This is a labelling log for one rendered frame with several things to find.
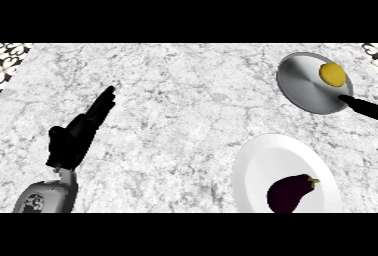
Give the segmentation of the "white plate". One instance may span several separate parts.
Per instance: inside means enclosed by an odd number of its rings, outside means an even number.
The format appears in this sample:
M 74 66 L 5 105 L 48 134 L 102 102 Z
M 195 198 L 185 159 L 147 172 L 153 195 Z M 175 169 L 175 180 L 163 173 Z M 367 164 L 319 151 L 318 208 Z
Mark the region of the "white plate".
M 268 191 L 277 181 L 308 174 L 319 180 L 303 196 L 296 213 L 342 213 L 343 202 L 336 178 L 313 149 L 296 138 L 265 134 L 243 146 L 232 168 L 232 191 L 240 212 L 272 213 Z

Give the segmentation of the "yellow lemon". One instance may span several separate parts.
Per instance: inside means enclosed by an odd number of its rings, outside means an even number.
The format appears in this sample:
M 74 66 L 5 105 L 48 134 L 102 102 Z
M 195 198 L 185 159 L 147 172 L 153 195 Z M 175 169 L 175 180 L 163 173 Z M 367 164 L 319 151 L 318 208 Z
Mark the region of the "yellow lemon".
M 342 87 L 346 83 L 344 69 L 334 62 L 330 62 L 321 65 L 319 76 L 324 82 L 333 87 Z

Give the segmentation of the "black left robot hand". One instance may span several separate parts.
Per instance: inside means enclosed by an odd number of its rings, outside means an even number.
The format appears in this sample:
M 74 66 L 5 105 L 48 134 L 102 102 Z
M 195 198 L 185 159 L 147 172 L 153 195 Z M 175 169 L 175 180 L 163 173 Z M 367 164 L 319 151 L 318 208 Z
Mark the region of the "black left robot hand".
M 67 127 L 49 130 L 49 158 L 46 165 L 74 170 L 86 157 L 96 132 L 116 106 L 116 87 L 110 86 L 86 113 L 77 115 Z

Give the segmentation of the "dark purple eggplant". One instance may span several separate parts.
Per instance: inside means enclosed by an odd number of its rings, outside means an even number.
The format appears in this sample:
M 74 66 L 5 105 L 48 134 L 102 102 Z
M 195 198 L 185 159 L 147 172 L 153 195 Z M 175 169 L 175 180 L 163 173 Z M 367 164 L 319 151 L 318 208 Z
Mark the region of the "dark purple eggplant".
M 268 190 L 268 205 L 275 213 L 293 213 L 302 198 L 321 182 L 309 174 L 288 176 L 278 180 Z

